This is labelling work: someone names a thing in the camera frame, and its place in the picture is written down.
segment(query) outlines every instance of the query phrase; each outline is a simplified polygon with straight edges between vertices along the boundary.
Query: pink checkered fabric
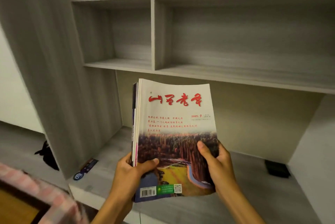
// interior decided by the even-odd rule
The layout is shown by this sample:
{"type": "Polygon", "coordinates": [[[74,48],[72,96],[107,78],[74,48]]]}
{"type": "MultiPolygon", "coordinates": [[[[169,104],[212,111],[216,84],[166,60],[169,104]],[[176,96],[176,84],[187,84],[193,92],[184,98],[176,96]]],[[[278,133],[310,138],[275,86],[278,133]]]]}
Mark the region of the pink checkered fabric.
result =
{"type": "Polygon", "coordinates": [[[85,210],[67,193],[47,182],[1,162],[0,180],[50,205],[39,224],[89,224],[85,210]]]}

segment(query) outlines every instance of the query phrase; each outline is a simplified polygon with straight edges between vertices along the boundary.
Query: qr code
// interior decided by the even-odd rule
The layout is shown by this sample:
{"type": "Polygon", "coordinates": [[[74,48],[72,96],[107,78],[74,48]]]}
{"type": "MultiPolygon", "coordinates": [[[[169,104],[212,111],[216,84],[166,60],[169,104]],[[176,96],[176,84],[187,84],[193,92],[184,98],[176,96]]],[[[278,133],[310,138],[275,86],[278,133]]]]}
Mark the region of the qr code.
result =
{"type": "Polygon", "coordinates": [[[156,186],[140,188],[140,198],[152,196],[156,196],[156,186]]]}
{"type": "Polygon", "coordinates": [[[182,193],[182,185],[181,184],[174,184],[174,192],[175,193],[182,193]]]}

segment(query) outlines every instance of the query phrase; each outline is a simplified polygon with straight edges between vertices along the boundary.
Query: magazine cover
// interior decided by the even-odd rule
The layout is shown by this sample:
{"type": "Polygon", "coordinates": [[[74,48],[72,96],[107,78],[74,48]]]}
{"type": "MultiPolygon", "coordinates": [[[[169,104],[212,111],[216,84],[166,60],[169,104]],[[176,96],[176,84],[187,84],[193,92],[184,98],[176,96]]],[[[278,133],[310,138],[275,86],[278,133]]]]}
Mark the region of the magazine cover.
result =
{"type": "Polygon", "coordinates": [[[141,178],[134,201],[201,196],[215,192],[203,141],[218,155],[212,98],[207,85],[167,85],[140,79],[134,85],[133,166],[154,158],[157,168],[141,178]]]}

